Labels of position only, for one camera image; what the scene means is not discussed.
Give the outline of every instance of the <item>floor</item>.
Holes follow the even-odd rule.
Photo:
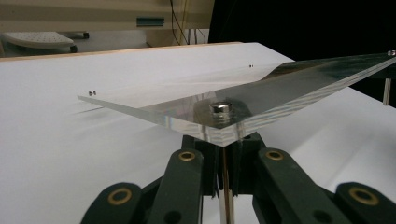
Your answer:
[[[90,37],[85,39],[83,33],[60,33],[74,40],[78,52],[94,52],[115,49],[143,49],[150,48],[146,42],[146,31],[94,31],[88,32]],[[198,43],[205,43],[208,38],[208,30],[198,33]],[[24,57],[36,55],[51,55],[70,53],[70,48],[62,49],[21,49],[16,45],[8,43],[0,34],[0,57]]]

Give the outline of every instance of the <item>white tabletop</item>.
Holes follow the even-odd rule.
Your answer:
[[[0,61],[0,223],[79,223],[106,187],[143,188],[163,175],[181,133],[77,95],[143,83],[152,73],[194,73],[202,59],[211,59],[212,70],[233,67],[249,55],[244,44],[210,48],[218,54],[191,47]],[[326,189],[357,181],[396,202],[395,127],[393,107],[346,88],[259,134]],[[235,220],[258,223],[251,197],[235,199]],[[216,199],[205,197],[204,223],[219,223]]]

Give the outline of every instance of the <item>brass rivet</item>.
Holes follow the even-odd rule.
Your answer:
[[[195,154],[189,151],[184,151],[178,154],[178,158],[183,161],[192,161],[195,159]]]
[[[118,193],[125,193],[125,197],[122,199],[115,199],[114,196]],[[127,188],[116,189],[108,195],[108,202],[113,205],[121,205],[128,202],[132,198],[132,192]]]
[[[267,151],[265,156],[273,161],[281,161],[283,160],[283,154],[278,151]]]
[[[353,187],[349,190],[349,195],[356,201],[367,205],[377,205],[379,203],[378,198],[367,189]]]

